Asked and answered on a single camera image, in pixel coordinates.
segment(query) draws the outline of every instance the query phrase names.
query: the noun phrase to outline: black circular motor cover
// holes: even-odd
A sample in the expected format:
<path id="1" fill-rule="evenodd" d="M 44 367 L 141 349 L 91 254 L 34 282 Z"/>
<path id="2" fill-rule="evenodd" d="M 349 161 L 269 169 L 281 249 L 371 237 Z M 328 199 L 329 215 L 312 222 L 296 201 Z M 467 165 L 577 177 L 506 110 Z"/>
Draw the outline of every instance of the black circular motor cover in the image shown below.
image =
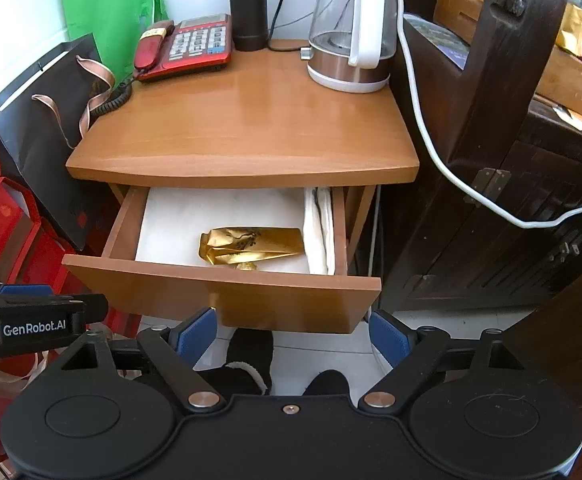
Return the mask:
<path id="1" fill-rule="evenodd" d="M 413 436 L 445 469 L 475 480 L 544 478 L 582 446 L 582 414 L 533 372 L 490 368 L 414 402 Z"/>
<path id="2" fill-rule="evenodd" d="M 171 404 L 150 386 L 89 370 L 51 379 L 40 377 L 2 416 L 2 444 L 18 471 L 112 478 L 155 456 L 173 430 Z"/>

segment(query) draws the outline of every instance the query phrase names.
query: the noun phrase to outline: white tile floor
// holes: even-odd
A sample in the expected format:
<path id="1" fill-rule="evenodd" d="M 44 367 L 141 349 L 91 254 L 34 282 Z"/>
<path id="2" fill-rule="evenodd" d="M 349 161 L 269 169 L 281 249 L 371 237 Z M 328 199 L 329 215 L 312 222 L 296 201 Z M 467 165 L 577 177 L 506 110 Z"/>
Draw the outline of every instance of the white tile floor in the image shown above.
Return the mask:
<path id="1" fill-rule="evenodd" d="M 455 338 L 479 338 L 485 328 L 510 327 L 527 316 L 529 309 L 406 311 L 396 317 L 411 328 L 434 325 L 447 330 Z M 175 326 L 177 321 L 143 317 L 140 330 L 156 324 Z M 362 394 L 389 370 L 383 359 L 373 354 L 368 325 L 361 322 L 353 334 L 306 334 L 274 332 L 273 378 L 274 395 L 301 395 L 320 372 L 333 368 L 349 380 L 351 400 L 357 404 Z M 215 368 L 225 363 L 232 328 L 218 327 L 217 338 L 200 358 L 196 370 Z"/>

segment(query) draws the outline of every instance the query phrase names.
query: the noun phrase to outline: glass electric kettle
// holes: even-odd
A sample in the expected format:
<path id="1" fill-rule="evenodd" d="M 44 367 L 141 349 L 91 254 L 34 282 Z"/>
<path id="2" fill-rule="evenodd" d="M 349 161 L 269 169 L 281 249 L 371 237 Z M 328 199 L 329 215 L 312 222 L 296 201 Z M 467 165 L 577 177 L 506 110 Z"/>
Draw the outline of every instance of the glass electric kettle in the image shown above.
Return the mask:
<path id="1" fill-rule="evenodd" d="M 317 0 L 309 32 L 311 78 L 344 92 L 374 92 L 389 80 L 397 0 Z"/>

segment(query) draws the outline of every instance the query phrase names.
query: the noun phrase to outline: open drawer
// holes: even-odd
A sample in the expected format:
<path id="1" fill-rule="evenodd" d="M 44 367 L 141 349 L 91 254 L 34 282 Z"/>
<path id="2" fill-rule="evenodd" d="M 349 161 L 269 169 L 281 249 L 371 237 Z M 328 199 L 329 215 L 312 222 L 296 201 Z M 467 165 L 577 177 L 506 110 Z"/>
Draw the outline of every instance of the open drawer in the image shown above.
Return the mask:
<path id="1" fill-rule="evenodd" d="M 379 278 L 347 275 L 343 189 L 333 188 L 335 275 L 245 271 L 135 261 L 148 188 L 127 193 L 102 257 L 63 264 L 118 310 L 184 320 L 212 306 L 225 326 L 350 333 L 381 290 Z"/>

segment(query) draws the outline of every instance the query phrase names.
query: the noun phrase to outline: black shopping bag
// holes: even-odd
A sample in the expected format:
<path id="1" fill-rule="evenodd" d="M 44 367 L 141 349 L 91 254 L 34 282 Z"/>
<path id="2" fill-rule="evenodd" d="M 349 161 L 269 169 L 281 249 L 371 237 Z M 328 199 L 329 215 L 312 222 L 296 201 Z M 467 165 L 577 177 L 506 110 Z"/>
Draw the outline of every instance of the black shopping bag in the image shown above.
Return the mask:
<path id="1" fill-rule="evenodd" d="M 81 251 L 111 191 L 106 184 L 72 178 L 65 167 L 81 140 L 79 121 L 87 102 L 108 90 L 78 57 L 100 60 L 92 35 L 59 44 L 0 92 L 0 165 L 2 176 L 31 189 L 43 216 Z M 59 117 L 48 104 L 32 99 L 36 95 L 51 98 Z"/>

